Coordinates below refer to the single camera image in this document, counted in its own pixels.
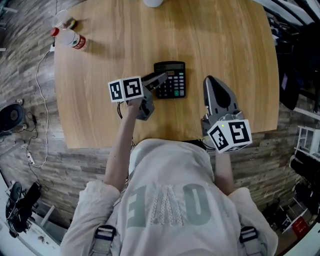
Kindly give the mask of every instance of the white shirt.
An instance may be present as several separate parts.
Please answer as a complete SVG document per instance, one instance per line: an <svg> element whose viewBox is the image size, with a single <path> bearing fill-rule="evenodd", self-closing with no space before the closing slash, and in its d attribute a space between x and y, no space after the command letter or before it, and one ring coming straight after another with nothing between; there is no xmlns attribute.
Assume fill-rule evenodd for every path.
<svg viewBox="0 0 320 256"><path fill-rule="evenodd" d="M202 148L144 140L131 153L129 172L129 185L115 208L120 193L111 185L89 182L80 192L62 255L87 256L96 228L106 222L117 229L112 255L244 255L242 226L254 226L267 255L275 254L278 237L249 190L224 195L214 185L210 157Z"/></svg>

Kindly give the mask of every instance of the white plug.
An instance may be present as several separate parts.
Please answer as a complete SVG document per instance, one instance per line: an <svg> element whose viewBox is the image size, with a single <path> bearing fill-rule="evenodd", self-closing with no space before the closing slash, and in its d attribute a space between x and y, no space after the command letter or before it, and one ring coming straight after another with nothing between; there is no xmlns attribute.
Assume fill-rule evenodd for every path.
<svg viewBox="0 0 320 256"><path fill-rule="evenodd" d="M35 161L34 159L32 158L30 152L26 153L26 157L28 158L28 161L30 164L34 165L35 164Z"/></svg>

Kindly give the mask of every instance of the red bottle cap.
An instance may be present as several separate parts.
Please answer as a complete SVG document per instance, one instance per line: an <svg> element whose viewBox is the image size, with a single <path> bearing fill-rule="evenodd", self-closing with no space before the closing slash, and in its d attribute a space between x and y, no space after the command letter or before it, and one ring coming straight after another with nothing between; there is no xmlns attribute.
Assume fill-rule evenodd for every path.
<svg viewBox="0 0 320 256"><path fill-rule="evenodd" d="M57 28L57 27L52 28L50 31L50 34L51 34L51 36L55 37L56 35L59 34L59 28Z"/></svg>

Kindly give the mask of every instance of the wooden table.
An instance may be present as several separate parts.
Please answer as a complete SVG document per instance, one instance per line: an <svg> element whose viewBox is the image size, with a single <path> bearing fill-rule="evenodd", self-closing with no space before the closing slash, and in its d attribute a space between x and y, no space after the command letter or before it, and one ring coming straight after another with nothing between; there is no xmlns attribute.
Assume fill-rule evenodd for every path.
<svg viewBox="0 0 320 256"><path fill-rule="evenodd" d="M203 80L213 75L236 94L253 133L277 128L276 50L263 7L251 0L88 0L71 9L86 52L56 45L55 86L69 148L112 146L120 119L108 82L153 72L162 61L186 63L183 99L158 100L134 140L202 138Z"/></svg>

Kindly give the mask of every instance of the calculator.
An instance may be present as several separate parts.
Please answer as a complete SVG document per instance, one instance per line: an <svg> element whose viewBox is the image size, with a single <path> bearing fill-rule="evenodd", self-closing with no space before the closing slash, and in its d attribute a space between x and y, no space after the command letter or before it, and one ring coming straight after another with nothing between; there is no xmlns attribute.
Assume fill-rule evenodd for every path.
<svg viewBox="0 0 320 256"><path fill-rule="evenodd" d="M166 72L168 79L155 90L158 99L176 99L186 96L186 64L181 61L164 61L154 64L157 74Z"/></svg>

